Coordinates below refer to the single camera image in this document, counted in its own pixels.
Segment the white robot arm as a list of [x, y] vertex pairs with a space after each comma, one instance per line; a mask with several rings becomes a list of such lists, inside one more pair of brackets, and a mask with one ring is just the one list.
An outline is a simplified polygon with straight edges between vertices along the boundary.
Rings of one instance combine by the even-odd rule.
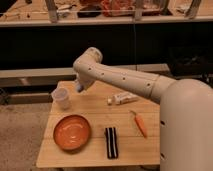
[[77, 90], [97, 80], [160, 105], [160, 171], [213, 171], [213, 88], [196, 79], [103, 65], [88, 48], [73, 63]]

